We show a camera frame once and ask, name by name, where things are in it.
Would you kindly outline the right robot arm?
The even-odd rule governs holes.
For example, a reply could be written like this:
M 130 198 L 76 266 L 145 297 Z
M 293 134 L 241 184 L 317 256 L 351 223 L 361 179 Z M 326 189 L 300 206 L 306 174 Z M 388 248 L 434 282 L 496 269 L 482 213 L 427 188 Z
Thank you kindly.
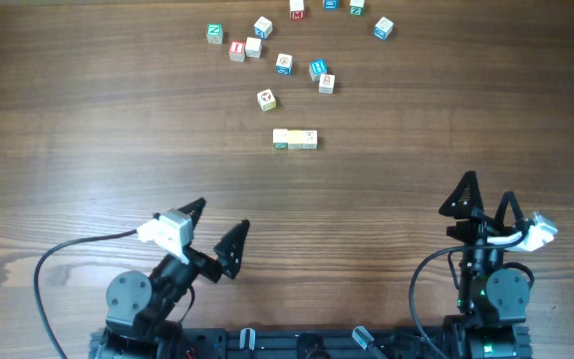
M 457 220 L 447 234 L 465 245 L 460 261 L 459 313 L 444 319 L 443 340 L 450 358 L 530 358 L 533 356 L 526 306 L 534 277 L 525 265 L 503 261 L 505 249 L 494 234 L 525 234 L 515 195 L 502 197 L 494 217 L 484 213 L 477 189 L 457 189 L 439 213 Z

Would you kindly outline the red I block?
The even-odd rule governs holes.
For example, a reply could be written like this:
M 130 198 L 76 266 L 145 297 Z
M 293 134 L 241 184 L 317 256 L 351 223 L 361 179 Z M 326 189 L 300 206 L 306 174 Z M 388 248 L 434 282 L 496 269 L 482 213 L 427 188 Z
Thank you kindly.
M 228 49 L 229 58 L 234 62 L 243 62 L 246 58 L 245 43 L 240 41 L 232 41 Z

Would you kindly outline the yellow K block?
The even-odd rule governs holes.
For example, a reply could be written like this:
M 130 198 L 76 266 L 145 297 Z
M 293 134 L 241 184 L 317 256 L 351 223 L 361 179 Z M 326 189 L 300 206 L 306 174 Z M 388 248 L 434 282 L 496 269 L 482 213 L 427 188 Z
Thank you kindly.
M 335 76 L 330 74 L 322 74 L 319 78 L 319 92 L 321 94 L 331 95 L 335 88 Z

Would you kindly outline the yellow animal block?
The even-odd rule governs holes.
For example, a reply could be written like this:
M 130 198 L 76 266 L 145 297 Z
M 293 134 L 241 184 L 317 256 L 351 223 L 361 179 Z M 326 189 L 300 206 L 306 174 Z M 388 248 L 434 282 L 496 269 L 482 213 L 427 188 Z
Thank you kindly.
M 301 150 L 303 148 L 303 131 L 302 130 L 289 130 L 288 135 L 288 149 Z

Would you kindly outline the brown circle block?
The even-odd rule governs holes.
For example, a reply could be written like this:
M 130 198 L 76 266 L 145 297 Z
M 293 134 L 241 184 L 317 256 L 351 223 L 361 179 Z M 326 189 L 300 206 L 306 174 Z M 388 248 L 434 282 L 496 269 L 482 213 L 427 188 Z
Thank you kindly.
M 277 106 L 276 98 L 270 89 L 259 92 L 257 94 L 257 102 L 263 112 L 272 110 Z

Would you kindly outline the blue L block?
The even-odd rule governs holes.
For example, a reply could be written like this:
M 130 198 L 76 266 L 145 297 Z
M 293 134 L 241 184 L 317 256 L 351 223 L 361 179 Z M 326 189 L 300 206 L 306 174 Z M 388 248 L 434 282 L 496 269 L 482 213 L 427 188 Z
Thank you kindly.
M 277 56 L 276 72 L 281 75 L 290 75 L 293 65 L 293 57 L 288 54 L 280 53 Z

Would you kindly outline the green z block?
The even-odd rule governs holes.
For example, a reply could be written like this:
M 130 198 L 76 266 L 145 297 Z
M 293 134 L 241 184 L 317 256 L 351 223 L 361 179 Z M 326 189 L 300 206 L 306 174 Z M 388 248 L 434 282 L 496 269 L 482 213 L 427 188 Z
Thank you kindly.
M 365 0 L 350 0 L 349 13 L 352 16 L 362 16 L 365 10 Z
M 272 132 L 274 149 L 287 149 L 289 143 L 289 131 L 287 129 L 274 129 Z

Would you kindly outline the blue white back block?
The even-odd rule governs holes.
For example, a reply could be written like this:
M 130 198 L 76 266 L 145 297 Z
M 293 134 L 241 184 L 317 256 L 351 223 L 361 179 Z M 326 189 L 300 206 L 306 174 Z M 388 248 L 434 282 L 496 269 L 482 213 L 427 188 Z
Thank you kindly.
M 273 23 L 264 16 L 260 16 L 253 26 L 254 34 L 263 40 L 266 40 L 273 31 Z

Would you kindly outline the teal green N block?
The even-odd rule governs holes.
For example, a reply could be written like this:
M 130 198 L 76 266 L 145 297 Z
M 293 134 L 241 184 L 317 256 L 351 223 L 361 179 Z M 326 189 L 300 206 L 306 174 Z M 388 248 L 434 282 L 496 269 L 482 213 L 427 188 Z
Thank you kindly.
M 206 38 L 209 44 L 221 45 L 223 43 L 223 29 L 221 24 L 208 24 Z

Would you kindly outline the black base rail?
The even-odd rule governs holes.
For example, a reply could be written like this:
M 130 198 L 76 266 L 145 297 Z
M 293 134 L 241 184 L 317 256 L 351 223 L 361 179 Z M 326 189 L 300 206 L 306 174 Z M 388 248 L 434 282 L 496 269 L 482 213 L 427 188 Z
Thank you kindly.
M 91 358 L 517 358 L 533 356 L 526 327 L 477 333 L 434 326 L 427 334 L 433 350 L 417 329 L 377 330 L 368 339 L 349 330 L 240 331 L 174 329 L 152 341 L 111 333 L 91 335 Z

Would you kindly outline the green V block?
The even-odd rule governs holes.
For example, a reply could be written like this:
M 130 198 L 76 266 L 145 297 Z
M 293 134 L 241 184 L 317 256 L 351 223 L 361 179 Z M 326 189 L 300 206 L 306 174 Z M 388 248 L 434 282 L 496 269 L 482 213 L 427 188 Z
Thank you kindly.
M 290 0 L 289 1 L 290 19 L 301 20 L 305 17 L 305 4 L 304 0 Z

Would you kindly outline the pale pink block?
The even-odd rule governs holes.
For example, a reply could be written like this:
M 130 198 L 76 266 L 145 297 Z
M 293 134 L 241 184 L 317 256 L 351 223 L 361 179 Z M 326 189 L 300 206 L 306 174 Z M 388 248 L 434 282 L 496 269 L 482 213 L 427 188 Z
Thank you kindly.
M 248 37 L 245 43 L 245 56 L 260 58 L 262 53 L 262 41 L 259 38 Z

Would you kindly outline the blue striped H block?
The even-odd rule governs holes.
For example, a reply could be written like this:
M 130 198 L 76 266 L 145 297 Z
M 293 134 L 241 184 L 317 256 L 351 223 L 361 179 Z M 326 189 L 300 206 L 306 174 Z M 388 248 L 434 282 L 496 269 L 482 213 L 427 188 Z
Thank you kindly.
M 323 59 L 317 59 L 310 62 L 308 69 L 313 82 L 319 81 L 320 77 L 327 73 L 327 66 Z

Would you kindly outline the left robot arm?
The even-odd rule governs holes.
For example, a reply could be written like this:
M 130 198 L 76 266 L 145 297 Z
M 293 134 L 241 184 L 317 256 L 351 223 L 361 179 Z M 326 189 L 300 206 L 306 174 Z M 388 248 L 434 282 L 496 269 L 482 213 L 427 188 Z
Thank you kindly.
M 371 332 L 348 330 L 257 331 L 186 329 L 168 316 L 183 296 L 193 297 L 193 282 L 235 278 L 240 271 L 250 223 L 242 220 L 216 244 L 210 257 L 192 248 L 204 199 L 163 214 L 138 228 L 144 240 L 160 239 L 173 250 L 151 274 L 128 271 L 109 285 L 106 328 L 92 343 L 93 358 L 490 358 L 500 342 L 475 318 L 468 295 L 460 315 L 443 325 L 398 327 Z

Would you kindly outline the plain wood picture block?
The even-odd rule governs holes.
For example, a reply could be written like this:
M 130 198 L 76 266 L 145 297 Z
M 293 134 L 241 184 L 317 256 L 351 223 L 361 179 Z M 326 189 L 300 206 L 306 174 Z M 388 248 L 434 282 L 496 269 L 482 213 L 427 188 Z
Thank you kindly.
M 302 149 L 316 150 L 318 148 L 318 132 L 315 130 L 304 130 L 302 132 Z

